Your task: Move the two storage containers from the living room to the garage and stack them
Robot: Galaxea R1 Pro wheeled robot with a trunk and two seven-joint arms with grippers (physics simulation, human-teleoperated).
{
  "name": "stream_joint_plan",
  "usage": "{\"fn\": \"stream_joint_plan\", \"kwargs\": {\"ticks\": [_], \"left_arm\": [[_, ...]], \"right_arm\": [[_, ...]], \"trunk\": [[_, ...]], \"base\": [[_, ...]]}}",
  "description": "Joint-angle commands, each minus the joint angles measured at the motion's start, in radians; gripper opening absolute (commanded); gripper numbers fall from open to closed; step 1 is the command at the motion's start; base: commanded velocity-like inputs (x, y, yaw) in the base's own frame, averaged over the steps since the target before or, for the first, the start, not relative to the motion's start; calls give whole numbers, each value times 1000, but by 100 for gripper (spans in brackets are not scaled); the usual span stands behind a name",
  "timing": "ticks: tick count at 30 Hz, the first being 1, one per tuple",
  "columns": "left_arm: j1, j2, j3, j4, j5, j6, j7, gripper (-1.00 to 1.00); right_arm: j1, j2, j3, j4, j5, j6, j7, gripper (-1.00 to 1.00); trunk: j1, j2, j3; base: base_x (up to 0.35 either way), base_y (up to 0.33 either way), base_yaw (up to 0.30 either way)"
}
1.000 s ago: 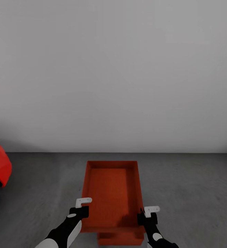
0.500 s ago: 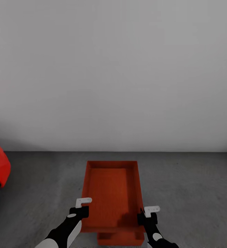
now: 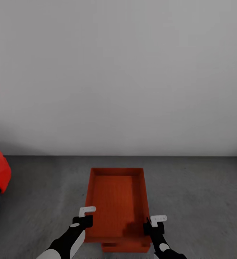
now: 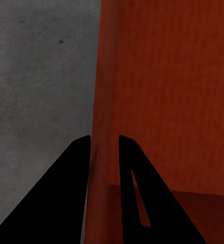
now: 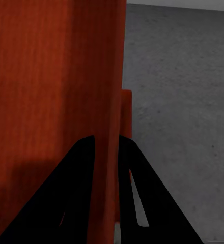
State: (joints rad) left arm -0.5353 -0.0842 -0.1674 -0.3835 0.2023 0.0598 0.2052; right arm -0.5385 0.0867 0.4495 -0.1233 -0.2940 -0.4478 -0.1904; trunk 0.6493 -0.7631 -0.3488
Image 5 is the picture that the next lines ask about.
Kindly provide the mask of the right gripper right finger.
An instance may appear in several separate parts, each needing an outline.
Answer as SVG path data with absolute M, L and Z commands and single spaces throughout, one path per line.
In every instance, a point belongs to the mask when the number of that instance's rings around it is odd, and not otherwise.
M 131 170 L 149 227 L 137 223 Z M 121 244 L 203 244 L 137 144 L 119 136 Z

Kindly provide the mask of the storage box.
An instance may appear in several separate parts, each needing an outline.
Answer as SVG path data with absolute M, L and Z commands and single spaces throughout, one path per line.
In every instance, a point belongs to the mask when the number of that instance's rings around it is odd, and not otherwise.
M 114 244 L 126 0 L 0 0 L 0 236 L 95 137 L 86 244 Z
M 119 135 L 132 140 L 132 91 L 123 89 L 121 93 L 121 120 Z M 130 179 L 132 181 L 132 173 L 129 169 Z M 120 223 L 120 204 L 119 204 L 119 178 L 117 169 L 117 191 L 115 202 L 115 224 Z

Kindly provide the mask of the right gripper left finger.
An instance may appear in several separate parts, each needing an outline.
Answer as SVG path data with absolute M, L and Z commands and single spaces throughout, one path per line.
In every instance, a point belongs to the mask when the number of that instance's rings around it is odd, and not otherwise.
M 77 141 L 0 236 L 0 244 L 86 244 L 94 135 Z

